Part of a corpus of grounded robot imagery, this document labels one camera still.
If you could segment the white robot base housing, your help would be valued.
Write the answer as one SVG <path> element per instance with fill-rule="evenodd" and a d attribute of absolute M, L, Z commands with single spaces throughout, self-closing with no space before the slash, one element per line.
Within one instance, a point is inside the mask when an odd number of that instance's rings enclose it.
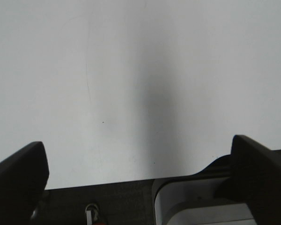
<path fill-rule="evenodd" d="M 227 177 L 178 181 L 156 194 L 156 225 L 254 225 L 247 204 L 217 197 Z"/>

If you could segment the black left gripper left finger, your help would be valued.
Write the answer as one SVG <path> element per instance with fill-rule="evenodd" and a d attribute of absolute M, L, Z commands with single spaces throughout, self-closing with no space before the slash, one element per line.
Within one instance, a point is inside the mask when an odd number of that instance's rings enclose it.
<path fill-rule="evenodd" d="M 0 225 L 28 225 L 48 178 L 42 142 L 31 142 L 0 162 Z"/>

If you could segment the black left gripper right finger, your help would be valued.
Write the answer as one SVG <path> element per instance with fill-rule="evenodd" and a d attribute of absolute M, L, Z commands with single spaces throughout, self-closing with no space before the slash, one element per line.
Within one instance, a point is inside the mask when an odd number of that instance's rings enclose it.
<path fill-rule="evenodd" d="M 215 197 L 245 202 L 258 225 L 281 225 L 281 150 L 236 135 L 229 162 L 231 177 Z"/>

